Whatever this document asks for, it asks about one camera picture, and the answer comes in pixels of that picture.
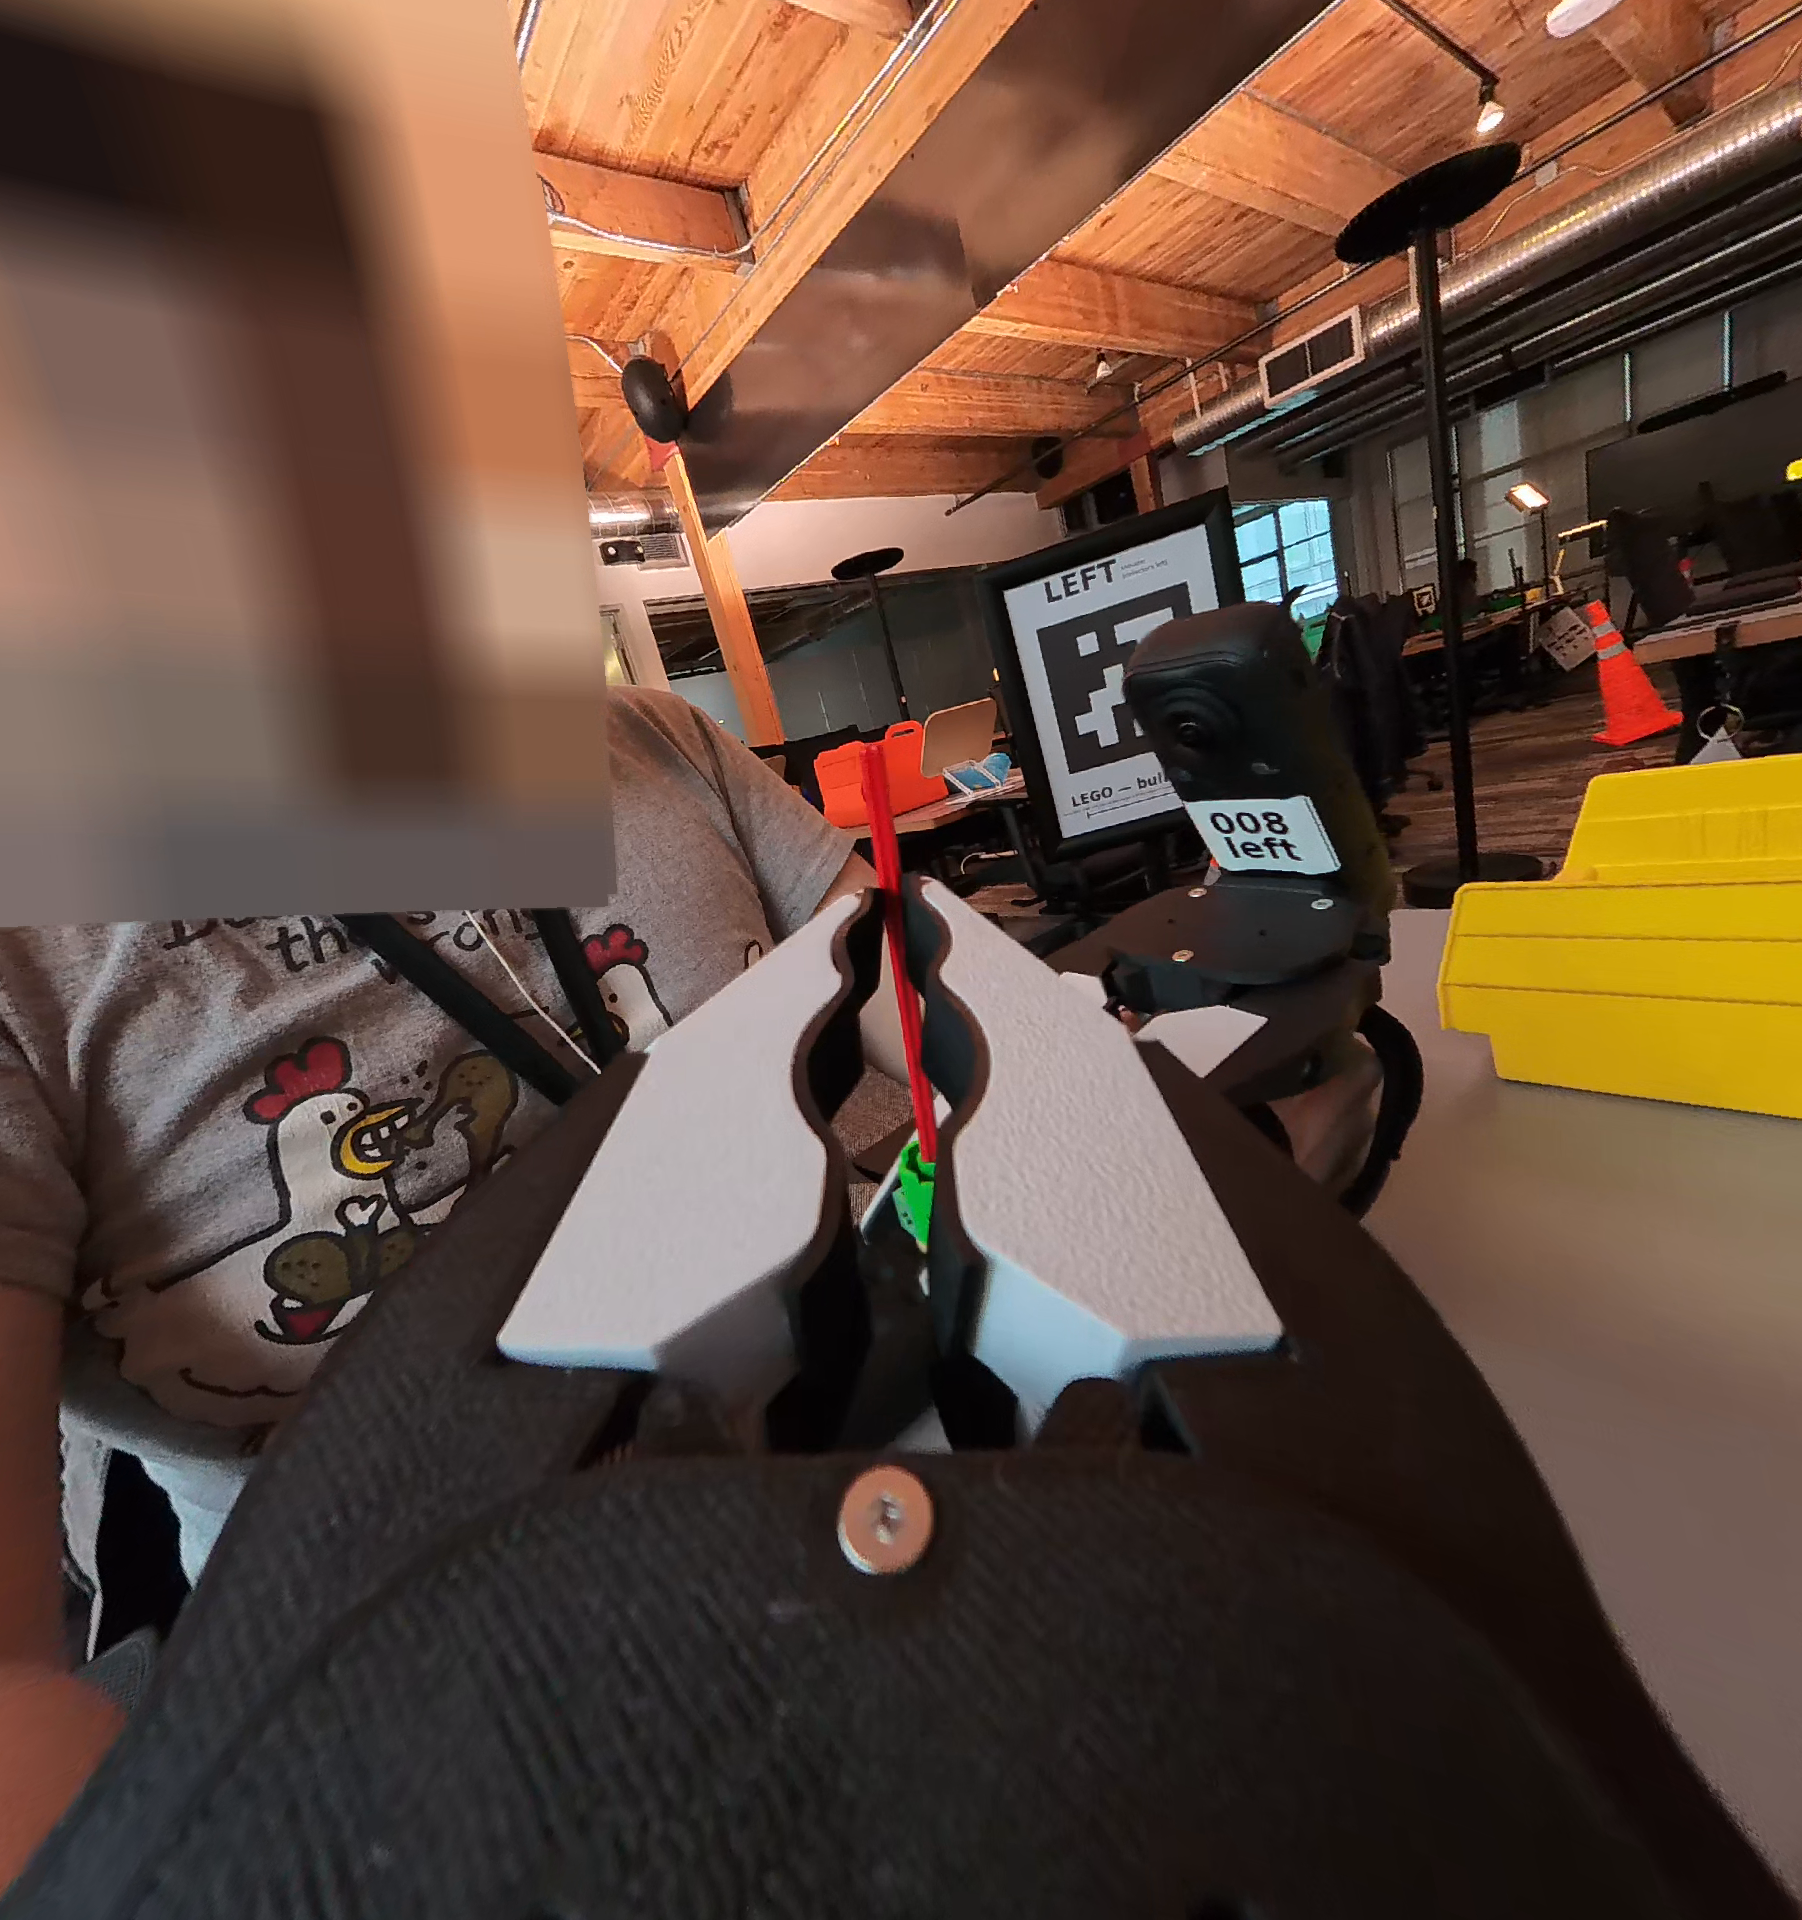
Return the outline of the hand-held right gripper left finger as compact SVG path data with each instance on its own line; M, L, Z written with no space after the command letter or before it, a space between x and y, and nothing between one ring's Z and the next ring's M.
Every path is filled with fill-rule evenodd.
M827 904L625 1077L502 1362L526 1382L680 1393L765 1451L835 1451L867 1284L835 1108L867 1069L873 895Z

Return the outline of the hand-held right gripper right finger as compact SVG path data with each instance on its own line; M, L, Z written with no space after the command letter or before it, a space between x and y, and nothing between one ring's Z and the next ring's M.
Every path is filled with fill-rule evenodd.
M1135 1039L938 877L906 890L934 1134L925 1451L1005 1451L1079 1379L1271 1355L1285 1322Z

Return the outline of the single green round brick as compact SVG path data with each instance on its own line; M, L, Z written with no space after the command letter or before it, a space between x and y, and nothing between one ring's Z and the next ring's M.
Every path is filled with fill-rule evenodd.
M923 1139L906 1139L897 1163L873 1189L873 1207L861 1214L861 1232L873 1226L910 1232L915 1253L925 1253L925 1222L934 1222L934 1163L923 1159Z

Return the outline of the red plastic rod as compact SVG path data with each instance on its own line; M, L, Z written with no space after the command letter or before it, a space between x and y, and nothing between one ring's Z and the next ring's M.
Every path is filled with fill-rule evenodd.
M915 1159L934 1170L934 1082L923 1066L923 1002L910 981L910 949L906 949L906 856L897 856L897 821L893 821L893 787L884 787L884 746L861 746L861 804L867 804L867 845L873 845L873 877L884 904L884 965L893 965L893 1002L897 1002L897 1048L906 1048L906 1082L910 1082L910 1115L915 1115Z

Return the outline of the person's right forearm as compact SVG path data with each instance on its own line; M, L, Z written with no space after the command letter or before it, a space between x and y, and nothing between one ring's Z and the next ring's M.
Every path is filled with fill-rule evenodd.
M115 1737L62 1642L62 1308L0 1284L0 1897Z

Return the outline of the person's left hand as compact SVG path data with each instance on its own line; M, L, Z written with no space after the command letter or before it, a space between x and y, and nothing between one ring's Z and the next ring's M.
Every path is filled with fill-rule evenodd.
M1379 1108L1379 1066L1359 1060L1299 1098L1271 1103L1271 1122L1291 1144L1291 1163L1322 1189L1341 1194L1353 1189L1366 1144L1372 1144L1372 1108Z

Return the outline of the black framed marker sign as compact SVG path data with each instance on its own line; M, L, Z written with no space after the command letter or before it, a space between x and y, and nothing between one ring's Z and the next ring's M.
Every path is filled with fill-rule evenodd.
M986 564L975 596L1038 895L1088 914L1153 890L1179 798L1124 705L1124 663L1156 624L1242 601L1231 486Z

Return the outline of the wooden document stand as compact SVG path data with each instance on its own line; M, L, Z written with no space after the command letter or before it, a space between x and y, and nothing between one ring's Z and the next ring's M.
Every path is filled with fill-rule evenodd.
M925 804L1003 795L1005 779L986 763L986 752L997 752L997 697L934 712L923 720Z

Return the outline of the black floor lamp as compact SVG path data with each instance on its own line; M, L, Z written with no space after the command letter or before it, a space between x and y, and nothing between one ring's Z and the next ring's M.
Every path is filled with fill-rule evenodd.
M897 720L910 720L910 693L906 693L906 669L897 669L893 619L884 619L884 593L878 593L878 578L893 564L906 564L906 546L861 546L861 554L831 564L831 587L861 587L867 593L878 657L884 657L884 683L893 683L893 705L897 705Z
M1471 771L1471 677L1464 677L1464 614L1457 614L1457 474L1452 474L1452 416L1449 416L1449 323L1439 323L1439 227L1457 227L1521 172L1521 145L1475 145L1439 155L1379 201L1366 201L1340 227L1340 263L1366 270L1390 255L1412 258L1416 288L1416 354L1421 354L1421 454L1431 502L1431 587L1439 587L1439 663L1449 663L1449 795L1452 795L1452 856L1416 864L1397 885L1412 910L1452 910L1464 885L1545 877L1538 856L1483 856L1475 845L1475 771Z

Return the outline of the orange storage bin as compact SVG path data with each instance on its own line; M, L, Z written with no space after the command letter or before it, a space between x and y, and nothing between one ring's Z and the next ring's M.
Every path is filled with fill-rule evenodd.
M923 720L893 720L878 742L844 742L844 746L815 760L819 811L835 828L861 828L867 822L867 795L861 795L861 760L867 752L878 752L878 763L884 763L893 811L915 811L915 804L943 798L943 779L923 771Z

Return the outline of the orange traffic cone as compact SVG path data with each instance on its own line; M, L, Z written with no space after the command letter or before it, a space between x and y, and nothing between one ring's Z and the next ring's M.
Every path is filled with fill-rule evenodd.
M1611 601L1584 601L1584 630L1593 630L1593 663L1598 663L1598 697L1601 697L1601 728L1593 746L1636 746L1659 734L1680 734L1680 712L1665 705L1650 689L1642 663L1622 637Z

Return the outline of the yellow storage bin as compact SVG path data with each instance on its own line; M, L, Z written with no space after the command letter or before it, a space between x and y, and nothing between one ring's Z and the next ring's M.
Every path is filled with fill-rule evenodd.
M1431 1002L1504 1082L1802 1122L1802 752L1593 779L1554 877L1452 895Z

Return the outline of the black monitor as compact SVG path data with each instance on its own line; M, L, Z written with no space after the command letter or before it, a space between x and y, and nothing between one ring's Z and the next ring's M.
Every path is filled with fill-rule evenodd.
M1650 619L1802 587L1802 396L1780 386L1593 454L1584 512Z

